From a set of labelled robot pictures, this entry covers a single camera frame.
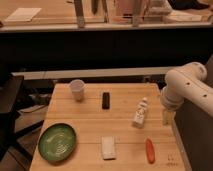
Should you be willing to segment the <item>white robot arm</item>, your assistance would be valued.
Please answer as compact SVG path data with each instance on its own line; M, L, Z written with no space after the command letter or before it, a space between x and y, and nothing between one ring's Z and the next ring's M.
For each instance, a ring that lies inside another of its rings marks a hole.
M166 86L160 93L160 102L164 106L164 125L172 123L175 112L185 99L213 118L213 88L204 83L206 78L207 69L199 62L174 67L166 73Z

